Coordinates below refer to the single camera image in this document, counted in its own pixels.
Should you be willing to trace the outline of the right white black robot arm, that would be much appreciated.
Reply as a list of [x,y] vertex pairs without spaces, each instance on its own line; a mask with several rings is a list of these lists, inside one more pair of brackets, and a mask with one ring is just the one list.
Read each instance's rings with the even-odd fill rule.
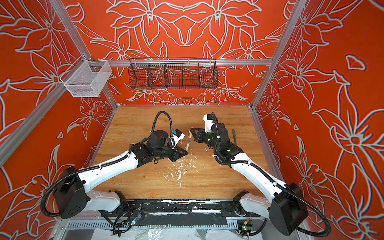
[[[204,128],[191,128],[190,135],[197,143],[206,144],[213,150],[213,158],[223,166],[228,166],[242,174],[265,196],[264,202],[248,192],[239,197],[241,208],[269,220],[283,235],[289,236],[298,231],[308,236],[324,238],[330,235],[332,228],[318,208],[306,201],[302,190],[294,183],[287,184],[269,174],[229,138],[225,125],[218,122],[215,113],[204,115]],[[325,229],[312,232],[301,228],[301,223],[312,210],[321,218]]]

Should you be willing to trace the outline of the dark green pen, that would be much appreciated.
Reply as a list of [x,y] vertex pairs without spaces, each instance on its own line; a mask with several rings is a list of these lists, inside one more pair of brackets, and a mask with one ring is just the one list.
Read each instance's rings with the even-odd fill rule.
[[232,133],[233,133],[234,144],[237,145],[236,131],[232,130]]

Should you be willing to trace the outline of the beige pen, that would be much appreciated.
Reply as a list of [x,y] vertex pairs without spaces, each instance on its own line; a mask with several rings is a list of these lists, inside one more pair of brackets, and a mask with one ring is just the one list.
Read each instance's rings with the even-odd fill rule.
[[191,143],[191,140],[192,140],[192,137],[193,137],[193,134],[192,134],[191,130],[192,129],[189,129],[188,142],[187,142],[187,145],[186,145],[186,148],[185,148],[186,151],[189,150],[189,146],[190,146],[190,143]]

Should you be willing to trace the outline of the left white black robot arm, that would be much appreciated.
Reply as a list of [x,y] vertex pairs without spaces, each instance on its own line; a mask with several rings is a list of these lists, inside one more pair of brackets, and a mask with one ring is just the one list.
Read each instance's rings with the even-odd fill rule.
[[153,123],[149,137],[130,144],[122,154],[87,168],[65,169],[41,198],[41,213],[46,217],[69,219],[84,211],[113,212],[126,203],[119,191],[96,192],[95,187],[148,163],[169,159],[173,163],[188,155],[178,146],[185,134],[179,129],[156,130]]

